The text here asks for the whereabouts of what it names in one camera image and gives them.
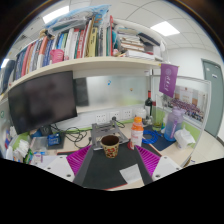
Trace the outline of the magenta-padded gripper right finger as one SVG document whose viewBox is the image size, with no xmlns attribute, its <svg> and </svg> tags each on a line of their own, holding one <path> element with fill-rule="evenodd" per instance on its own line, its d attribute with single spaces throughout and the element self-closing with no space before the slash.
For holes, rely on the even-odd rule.
<svg viewBox="0 0 224 224">
<path fill-rule="evenodd" d="M 153 181 L 181 170 L 181 167 L 168 156 L 158 156 L 140 146 L 137 147 L 137 151 Z"/>
</svg>

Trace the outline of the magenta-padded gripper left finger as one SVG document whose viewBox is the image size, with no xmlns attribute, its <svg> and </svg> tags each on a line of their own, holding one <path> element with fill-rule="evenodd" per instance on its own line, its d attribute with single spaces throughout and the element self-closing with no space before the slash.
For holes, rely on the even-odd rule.
<svg viewBox="0 0 224 224">
<path fill-rule="evenodd" d="M 70 155 L 56 156 L 44 169 L 56 176 L 72 182 L 81 168 L 90 146 L 84 147 Z"/>
</svg>

